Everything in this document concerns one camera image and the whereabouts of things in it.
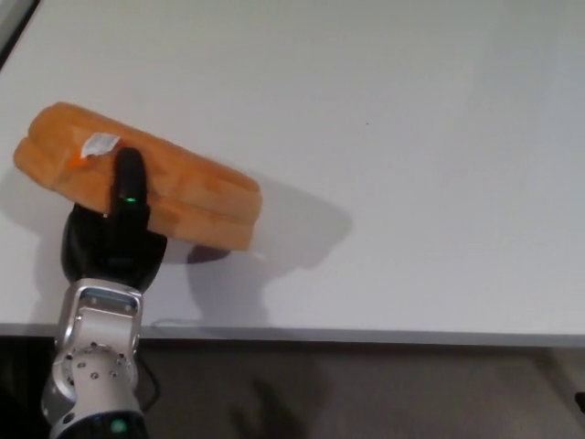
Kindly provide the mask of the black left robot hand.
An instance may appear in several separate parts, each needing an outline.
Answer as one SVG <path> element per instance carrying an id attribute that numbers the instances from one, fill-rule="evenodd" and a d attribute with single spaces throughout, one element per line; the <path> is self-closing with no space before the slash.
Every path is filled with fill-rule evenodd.
<path id="1" fill-rule="evenodd" d="M 141 153 L 117 152 L 105 213 L 76 203 L 63 231 L 61 267 L 70 282 L 96 278 L 143 293 L 164 259 L 167 238 L 148 230 L 147 173 Z"/>

